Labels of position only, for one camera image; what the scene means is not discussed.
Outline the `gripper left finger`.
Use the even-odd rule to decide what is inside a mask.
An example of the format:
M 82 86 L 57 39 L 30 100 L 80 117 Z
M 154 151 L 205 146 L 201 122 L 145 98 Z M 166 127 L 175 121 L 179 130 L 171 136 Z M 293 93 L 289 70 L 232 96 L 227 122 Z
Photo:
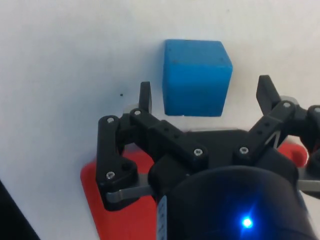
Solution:
M 151 113 L 151 84 L 140 84 L 138 106 L 121 117 L 107 115 L 98 121 L 96 184 L 108 211 L 118 211 L 144 196 L 157 202 L 186 177 L 205 170 L 206 147 L 166 120 Z M 152 160 L 147 174 L 124 156 L 126 145 L 135 144 Z

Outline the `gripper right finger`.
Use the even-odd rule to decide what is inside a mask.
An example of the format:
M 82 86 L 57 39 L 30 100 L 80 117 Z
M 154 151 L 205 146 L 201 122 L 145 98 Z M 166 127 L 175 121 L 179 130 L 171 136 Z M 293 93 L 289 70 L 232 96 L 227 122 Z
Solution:
M 320 107 L 308 109 L 281 99 L 269 75 L 258 78 L 256 99 L 262 118 L 247 132 L 234 150 L 236 163 L 253 165 L 268 148 L 278 148 L 287 136 L 296 136 L 307 149 L 309 174 L 320 174 Z

